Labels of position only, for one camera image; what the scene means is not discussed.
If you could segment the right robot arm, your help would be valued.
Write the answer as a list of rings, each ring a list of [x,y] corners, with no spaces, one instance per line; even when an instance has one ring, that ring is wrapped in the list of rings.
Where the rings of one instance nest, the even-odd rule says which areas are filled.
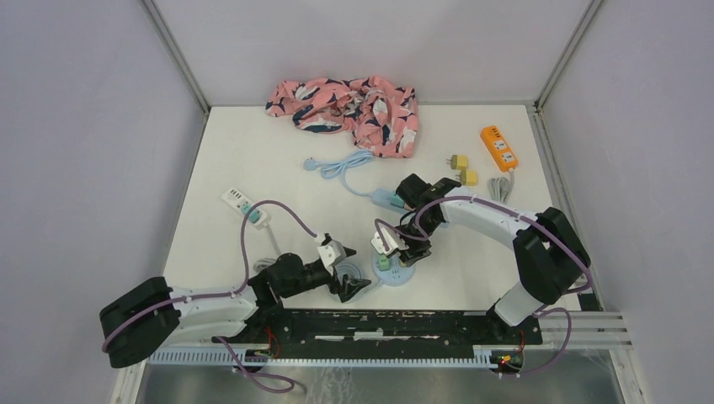
[[[519,279],[488,313],[488,336],[508,343],[520,324],[538,310],[577,293],[575,281],[590,276],[591,259],[565,214],[549,207],[542,212],[517,210],[480,198],[451,178],[427,183],[417,174],[397,187],[410,213],[407,223],[375,222],[374,250],[397,256],[411,266],[431,254],[430,238],[442,225],[458,225],[485,235],[513,252]]]

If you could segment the round blue socket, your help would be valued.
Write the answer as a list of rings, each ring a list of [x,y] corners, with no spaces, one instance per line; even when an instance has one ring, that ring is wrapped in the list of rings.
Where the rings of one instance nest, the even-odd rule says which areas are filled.
[[[399,287],[405,285],[415,274],[416,266],[407,266],[401,260],[398,254],[390,258],[392,267],[386,272],[380,272],[376,268],[376,258],[378,253],[372,253],[372,268],[373,273],[378,279],[379,284],[391,287]]]

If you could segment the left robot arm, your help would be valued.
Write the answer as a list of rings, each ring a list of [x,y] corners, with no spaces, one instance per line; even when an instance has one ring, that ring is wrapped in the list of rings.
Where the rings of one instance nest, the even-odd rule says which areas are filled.
[[[286,298],[326,287],[345,303],[368,289],[371,280],[347,260],[355,254],[340,247],[311,263],[291,252],[264,258],[243,287],[192,290],[150,278],[100,311],[102,351],[121,369],[170,345],[234,337],[255,342]]]

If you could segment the green adapter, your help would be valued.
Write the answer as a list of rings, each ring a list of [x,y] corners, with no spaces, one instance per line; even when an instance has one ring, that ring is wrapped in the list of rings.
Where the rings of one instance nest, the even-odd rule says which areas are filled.
[[[391,260],[384,254],[378,254],[376,258],[376,268],[380,272],[386,272],[392,267]]]

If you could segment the orange power strip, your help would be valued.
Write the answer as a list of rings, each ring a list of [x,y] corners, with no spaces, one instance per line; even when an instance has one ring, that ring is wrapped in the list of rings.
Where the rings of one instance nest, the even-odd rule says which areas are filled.
[[[497,126],[490,125],[483,128],[480,138],[502,173],[517,168],[519,160]]]

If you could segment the yellow plug adapter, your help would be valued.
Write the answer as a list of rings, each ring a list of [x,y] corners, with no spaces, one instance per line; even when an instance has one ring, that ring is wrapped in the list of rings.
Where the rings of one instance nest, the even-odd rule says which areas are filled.
[[[456,175],[456,180],[462,186],[472,187],[478,184],[478,175],[474,170],[462,169]]]
[[[452,170],[465,170],[469,166],[468,156],[461,154],[451,155],[447,162]]]

